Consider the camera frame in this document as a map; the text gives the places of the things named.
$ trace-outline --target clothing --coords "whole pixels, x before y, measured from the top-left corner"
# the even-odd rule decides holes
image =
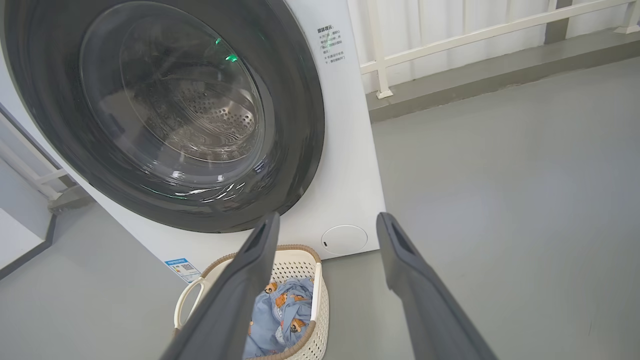
[[[279,354],[285,350],[285,346],[275,337],[280,322],[273,317],[272,307],[269,294],[262,292],[255,298],[243,359]]]
[[[243,359],[279,354],[302,339],[311,321],[313,292],[309,278],[267,285],[253,305]]]
[[[295,345],[311,321],[314,284],[311,279],[288,279],[271,294],[273,316],[280,322],[276,339],[289,348]]]

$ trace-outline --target white plastic basket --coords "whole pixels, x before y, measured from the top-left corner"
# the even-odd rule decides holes
[[[173,314],[176,333],[180,331],[182,327],[180,313],[182,312],[184,299],[187,295],[196,285],[200,285],[200,293],[189,312],[189,315],[191,315],[200,302],[202,295],[211,288],[220,273],[222,273],[222,270],[227,267],[235,256],[236,254],[231,254],[218,259],[202,273],[201,277],[184,289],[178,299]],[[278,284],[282,284],[292,277],[299,279],[306,277],[314,278],[314,297],[312,299],[311,321],[308,329],[302,339],[293,347],[288,348],[280,354],[260,357],[260,360],[320,360],[324,356],[326,339],[329,333],[329,294],[327,293],[326,285],[322,277],[320,257],[313,249],[304,245],[278,246],[275,259],[273,260],[271,278]]]

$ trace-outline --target front-loading washing machine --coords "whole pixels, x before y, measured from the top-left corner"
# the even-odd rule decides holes
[[[0,102],[161,261],[204,270],[271,211],[281,244],[378,248],[346,0],[1,2]]]

